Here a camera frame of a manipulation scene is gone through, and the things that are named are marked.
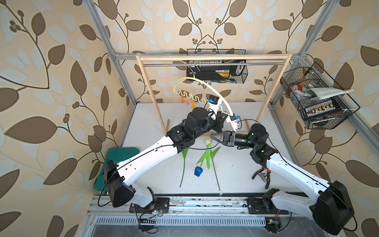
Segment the blue tulip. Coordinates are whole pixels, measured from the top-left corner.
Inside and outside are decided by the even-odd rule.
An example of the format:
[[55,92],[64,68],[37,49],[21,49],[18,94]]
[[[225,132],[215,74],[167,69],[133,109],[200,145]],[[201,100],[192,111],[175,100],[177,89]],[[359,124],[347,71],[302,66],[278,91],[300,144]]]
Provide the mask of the blue tulip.
[[198,166],[196,166],[194,170],[194,175],[197,177],[200,177],[203,173],[203,166],[205,166],[207,169],[210,169],[211,167],[211,158],[213,157],[212,141],[206,139],[206,145],[206,150],[204,154],[201,156],[201,158],[198,160]]

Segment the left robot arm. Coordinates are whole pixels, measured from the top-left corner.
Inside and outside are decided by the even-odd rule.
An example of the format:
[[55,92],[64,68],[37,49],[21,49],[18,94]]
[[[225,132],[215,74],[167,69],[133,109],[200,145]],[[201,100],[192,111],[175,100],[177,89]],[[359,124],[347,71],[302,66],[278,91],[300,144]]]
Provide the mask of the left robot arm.
[[151,188],[139,187],[135,181],[161,161],[190,149],[196,138],[214,130],[222,132],[228,115],[213,109],[194,108],[180,124],[171,128],[157,143],[141,153],[115,163],[105,163],[104,182],[112,206],[120,207],[132,202],[140,207],[154,206]]

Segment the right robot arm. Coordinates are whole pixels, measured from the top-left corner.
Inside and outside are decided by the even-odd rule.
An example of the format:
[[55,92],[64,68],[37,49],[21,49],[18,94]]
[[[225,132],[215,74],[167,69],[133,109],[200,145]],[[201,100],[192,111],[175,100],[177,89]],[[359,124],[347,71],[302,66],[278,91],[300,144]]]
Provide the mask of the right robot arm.
[[331,183],[319,178],[281,156],[266,143],[269,134],[263,125],[252,125],[247,134],[223,131],[212,134],[211,138],[224,146],[250,148],[255,163],[279,174],[305,193],[301,197],[278,189],[269,190],[263,198],[276,209],[307,217],[331,235],[338,235],[355,218],[346,187],[338,181]]

